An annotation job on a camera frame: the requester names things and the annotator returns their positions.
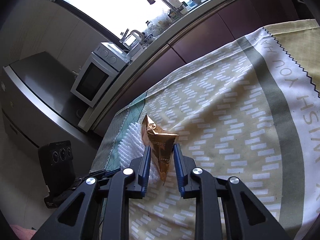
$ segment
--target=microwave door window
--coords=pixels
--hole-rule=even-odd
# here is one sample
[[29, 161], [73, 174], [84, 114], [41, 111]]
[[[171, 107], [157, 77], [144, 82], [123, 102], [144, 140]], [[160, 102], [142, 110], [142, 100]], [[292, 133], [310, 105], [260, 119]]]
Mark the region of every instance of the microwave door window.
[[90, 63], [76, 90], [88, 100], [92, 101], [96, 93], [109, 77], [94, 63]]

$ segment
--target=microwave control knob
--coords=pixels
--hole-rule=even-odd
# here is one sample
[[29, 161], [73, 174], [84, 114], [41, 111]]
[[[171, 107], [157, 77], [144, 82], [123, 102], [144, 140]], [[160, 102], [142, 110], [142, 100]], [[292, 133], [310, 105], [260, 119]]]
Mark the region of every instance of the microwave control knob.
[[102, 57], [106, 57], [106, 56], [108, 56], [108, 54], [109, 54], [109, 52], [108, 52], [107, 50], [103, 50], [103, 51], [101, 52], [101, 56], [102, 56]]
[[116, 61], [117, 61], [117, 58], [116, 58], [116, 57], [111, 57], [111, 58], [109, 59], [109, 62], [112, 63], [112, 64], [116, 63]]

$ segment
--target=wall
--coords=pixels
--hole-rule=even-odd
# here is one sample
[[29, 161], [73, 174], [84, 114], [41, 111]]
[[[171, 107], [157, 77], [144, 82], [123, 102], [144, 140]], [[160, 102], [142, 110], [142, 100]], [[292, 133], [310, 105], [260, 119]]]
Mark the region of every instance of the wall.
[[99, 42], [94, 28], [49, 0], [19, 0], [0, 30], [0, 66], [47, 51], [78, 71]]

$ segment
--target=copper foil pouch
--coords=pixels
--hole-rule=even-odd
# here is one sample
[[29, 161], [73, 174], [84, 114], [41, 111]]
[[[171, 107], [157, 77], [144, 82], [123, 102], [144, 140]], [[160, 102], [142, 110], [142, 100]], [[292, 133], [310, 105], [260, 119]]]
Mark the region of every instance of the copper foil pouch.
[[179, 135], [163, 130], [147, 114], [142, 121], [141, 134], [144, 145], [151, 147], [151, 157], [158, 168], [161, 180], [165, 181], [172, 157], [172, 148]]

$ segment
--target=floor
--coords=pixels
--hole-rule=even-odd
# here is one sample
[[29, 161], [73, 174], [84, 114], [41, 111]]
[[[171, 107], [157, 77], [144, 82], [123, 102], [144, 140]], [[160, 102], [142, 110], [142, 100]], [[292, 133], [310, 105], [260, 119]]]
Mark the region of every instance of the floor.
[[27, 229], [39, 229], [54, 212], [43, 198], [47, 189], [39, 163], [10, 141], [0, 111], [0, 209], [9, 222]]

